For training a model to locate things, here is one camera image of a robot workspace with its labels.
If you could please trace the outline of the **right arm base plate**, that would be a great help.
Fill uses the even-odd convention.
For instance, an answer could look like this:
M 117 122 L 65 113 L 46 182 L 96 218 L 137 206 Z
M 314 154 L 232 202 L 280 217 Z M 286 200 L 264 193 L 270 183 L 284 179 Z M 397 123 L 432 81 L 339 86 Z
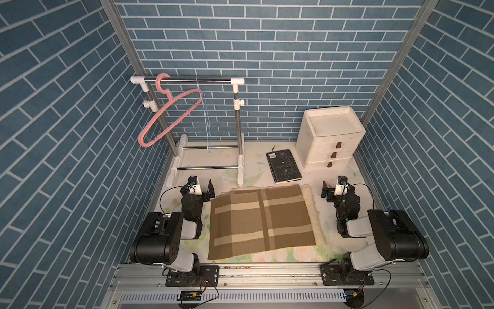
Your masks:
M 372 272 L 344 270 L 337 264 L 321 265 L 320 274 L 324 286 L 373 286 L 375 284 Z

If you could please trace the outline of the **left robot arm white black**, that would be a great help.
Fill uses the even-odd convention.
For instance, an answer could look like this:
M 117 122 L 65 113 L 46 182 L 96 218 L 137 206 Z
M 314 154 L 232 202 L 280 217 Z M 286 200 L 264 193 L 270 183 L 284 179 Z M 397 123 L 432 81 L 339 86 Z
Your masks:
M 216 197 L 214 186 L 209 182 L 204 191 L 198 177 L 191 176 L 180 187 L 180 193 L 181 211 L 147 214 L 131 245 L 131 263 L 159 265 L 180 274 L 200 275 L 199 257 L 181 249 L 180 242 L 200 238 L 203 229 L 203 204 Z

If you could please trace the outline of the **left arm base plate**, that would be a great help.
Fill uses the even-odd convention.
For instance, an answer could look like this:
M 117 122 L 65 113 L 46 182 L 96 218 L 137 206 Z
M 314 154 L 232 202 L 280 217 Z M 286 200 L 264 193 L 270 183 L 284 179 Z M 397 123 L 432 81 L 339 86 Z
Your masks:
M 220 267 L 215 265 L 200 265 L 199 269 L 191 272 L 170 271 L 165 277 L 166 287 L 217 287 Z

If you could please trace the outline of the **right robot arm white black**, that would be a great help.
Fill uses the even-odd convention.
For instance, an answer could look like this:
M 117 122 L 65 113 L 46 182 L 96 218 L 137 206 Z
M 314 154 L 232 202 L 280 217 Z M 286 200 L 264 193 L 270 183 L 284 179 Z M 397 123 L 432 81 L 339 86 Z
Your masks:
M 321 197 L 334 204 L 337 232 L 342 238 L 371 236 L 374 239 L 365 248 L 344 254 L 340 262 L 344 274 L 370 272 L 391 263 L 413 262 L 429 256 L 425 237 L 405 211 L 370 209 L 360 216 L 361 198 L 346 177 L 340 176 L 334 187 L 324 182 Z

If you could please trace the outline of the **brown plaid scarf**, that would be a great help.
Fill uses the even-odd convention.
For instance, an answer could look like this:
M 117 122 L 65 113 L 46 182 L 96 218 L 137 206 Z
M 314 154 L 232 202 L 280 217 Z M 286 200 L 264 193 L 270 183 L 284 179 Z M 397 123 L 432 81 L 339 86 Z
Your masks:
M 318 244 L 299 185 L 238 189 L 213 199 L 209 260 Z

